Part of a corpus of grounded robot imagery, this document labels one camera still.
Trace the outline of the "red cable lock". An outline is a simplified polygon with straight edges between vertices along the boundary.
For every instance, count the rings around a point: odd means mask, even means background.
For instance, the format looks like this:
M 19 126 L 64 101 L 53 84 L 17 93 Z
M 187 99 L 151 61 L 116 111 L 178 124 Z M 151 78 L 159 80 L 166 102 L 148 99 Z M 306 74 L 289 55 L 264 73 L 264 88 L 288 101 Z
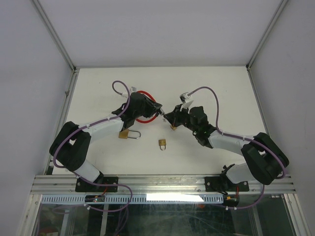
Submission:
M 137 93 L 141 94 L 143 101 L 143 108 L 137 117 L 136 121 L 142 124 L 147 124 L 155 120 L 159 113 L 161 105 L 146 91 L 138 90 Z

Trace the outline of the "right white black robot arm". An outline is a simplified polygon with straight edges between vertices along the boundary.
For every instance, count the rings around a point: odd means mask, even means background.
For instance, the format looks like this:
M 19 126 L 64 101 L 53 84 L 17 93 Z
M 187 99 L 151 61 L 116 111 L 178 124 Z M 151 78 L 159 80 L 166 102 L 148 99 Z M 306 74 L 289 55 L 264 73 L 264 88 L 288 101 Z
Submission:
M 223 149 L 244 157 L 244 163 L 231 164 L 222 171 L 220 185 L 225 190 L 232 190 L 247 180 L 269 185 L 285 176 L 289 159 L 266 133 L 251 137 L 219 131 L 208 122 L 202 106 L 189 109 L 177 105 L 163 117 L 173 128 L 189 129 L 203 147 Z

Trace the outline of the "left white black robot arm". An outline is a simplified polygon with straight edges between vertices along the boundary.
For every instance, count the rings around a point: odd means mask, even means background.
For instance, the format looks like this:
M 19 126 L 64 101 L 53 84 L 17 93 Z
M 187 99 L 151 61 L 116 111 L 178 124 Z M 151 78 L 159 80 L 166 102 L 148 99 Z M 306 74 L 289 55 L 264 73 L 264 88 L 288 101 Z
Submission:
M 133 92 L 127 102 L 107 118 L 85 125 L 66 122 L 51 144 L 49 153 L 54 161 L 85 179 L 86 185 L 92 191 L 97 191 L 103 186 L 103 173 L 86 159 L 90 144 L 129 129 L 140 117 L 151 118 L 162 114 L 161 109 L 160 103 L 144 94 Z

